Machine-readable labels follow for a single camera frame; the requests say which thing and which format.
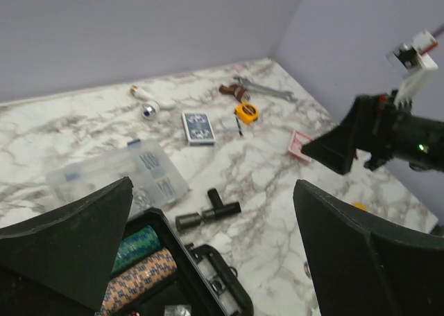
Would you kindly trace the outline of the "yellow dealer button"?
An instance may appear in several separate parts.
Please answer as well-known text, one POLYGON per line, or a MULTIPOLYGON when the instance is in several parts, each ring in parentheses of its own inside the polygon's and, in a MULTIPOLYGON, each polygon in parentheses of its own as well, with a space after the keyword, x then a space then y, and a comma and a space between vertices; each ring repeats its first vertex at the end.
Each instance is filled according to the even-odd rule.
POLYGON ((368 211, 368 207, 361 202, 353 202, 352 205, 358 209, 363 210, 363 211, 368 211))

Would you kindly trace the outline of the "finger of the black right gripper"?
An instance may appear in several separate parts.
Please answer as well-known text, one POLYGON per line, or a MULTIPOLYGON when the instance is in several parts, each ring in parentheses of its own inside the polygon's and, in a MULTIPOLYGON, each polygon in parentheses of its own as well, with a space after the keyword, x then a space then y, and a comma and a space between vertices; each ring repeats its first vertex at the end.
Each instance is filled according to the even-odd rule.
POLYGON ((301 153, 340 175, 350 172, 357 150, 375 149, 378 95, 359 95, 333 129, 302 146, 301 153))

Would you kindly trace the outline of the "black poker set case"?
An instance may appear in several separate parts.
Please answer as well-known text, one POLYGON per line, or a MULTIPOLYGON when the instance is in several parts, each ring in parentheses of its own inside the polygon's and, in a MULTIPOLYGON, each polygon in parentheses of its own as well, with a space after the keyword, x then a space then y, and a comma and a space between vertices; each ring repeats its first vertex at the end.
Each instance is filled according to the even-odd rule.
POLYGON ((130 220, 123 239, 147 225, 160 239, 161 247, 155 252, 167 248, 177 270, 114 315, 254 315, 253 302, 239 282, 237 270, 210 245, 184 245, 161 210, 149 209, 130 220))

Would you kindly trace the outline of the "red playing card deck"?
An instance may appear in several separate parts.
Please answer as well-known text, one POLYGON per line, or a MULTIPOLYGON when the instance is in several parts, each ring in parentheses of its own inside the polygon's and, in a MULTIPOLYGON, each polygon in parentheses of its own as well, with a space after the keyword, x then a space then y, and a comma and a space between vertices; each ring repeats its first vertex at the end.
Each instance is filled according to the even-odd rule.
POLYGON ((293 155, 295 158, 309 163, 312 161, 311 157, 308 157, 307 155, 304 155, 302 153, 302 147, 306 144, 312 141, 312 138, 306 135, 303 132, 300 132, 298 130, 294 130, 293 134, 289 141, 289 146, 287 148, 288 152, 293 155))

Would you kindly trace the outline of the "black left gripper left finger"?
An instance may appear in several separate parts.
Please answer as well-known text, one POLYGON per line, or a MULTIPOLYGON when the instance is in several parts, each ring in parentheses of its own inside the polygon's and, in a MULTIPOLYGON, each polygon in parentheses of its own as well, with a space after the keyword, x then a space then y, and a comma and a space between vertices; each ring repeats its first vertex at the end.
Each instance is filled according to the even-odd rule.
POLYGON ((133 199, 127 177, 1 229, 2 315, 93 315, 133 199))

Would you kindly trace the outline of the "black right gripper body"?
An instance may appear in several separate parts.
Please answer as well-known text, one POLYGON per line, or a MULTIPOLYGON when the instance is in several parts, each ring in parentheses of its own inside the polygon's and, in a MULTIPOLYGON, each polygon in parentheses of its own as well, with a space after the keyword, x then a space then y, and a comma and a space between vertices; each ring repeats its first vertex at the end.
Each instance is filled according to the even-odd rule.
POLYGON ((443 171, 443 122, 414 116, 411 103, 396 107, 394 97, 375 99, 375 137, 364 167, 374 171, 392 159, 407 162, 412 170, 443 171))

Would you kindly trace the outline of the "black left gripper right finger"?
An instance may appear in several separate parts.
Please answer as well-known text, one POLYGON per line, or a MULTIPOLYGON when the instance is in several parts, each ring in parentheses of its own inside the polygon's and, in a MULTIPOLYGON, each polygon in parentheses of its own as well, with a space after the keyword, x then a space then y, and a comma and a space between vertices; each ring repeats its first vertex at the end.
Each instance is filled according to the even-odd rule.
POLYGON ((443 238, 299 179, 293 203, 322 315, 442 315, 443 238))

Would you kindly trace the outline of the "blue playing card deck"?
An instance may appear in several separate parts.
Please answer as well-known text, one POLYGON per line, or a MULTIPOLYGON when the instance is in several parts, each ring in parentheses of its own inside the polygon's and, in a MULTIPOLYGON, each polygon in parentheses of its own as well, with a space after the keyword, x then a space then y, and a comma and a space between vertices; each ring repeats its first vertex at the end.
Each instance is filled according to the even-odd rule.
POLYGON ((216 137, 206 113, 183 112, 182 124, 189 146, 213 146, 216 143, 216 137))

